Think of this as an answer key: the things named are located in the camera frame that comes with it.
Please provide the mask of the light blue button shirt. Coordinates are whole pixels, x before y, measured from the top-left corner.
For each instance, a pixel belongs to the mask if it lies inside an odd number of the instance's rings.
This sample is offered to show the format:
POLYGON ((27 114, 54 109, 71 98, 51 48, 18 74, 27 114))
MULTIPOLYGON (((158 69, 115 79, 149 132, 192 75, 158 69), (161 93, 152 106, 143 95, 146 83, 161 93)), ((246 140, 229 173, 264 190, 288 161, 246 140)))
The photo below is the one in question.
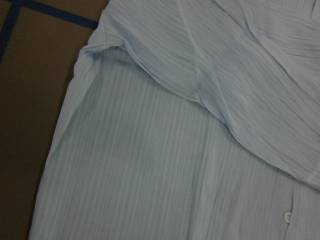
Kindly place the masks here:
POLYGON ((111 0, 29 239, 319 237, 319 1, 111 0))

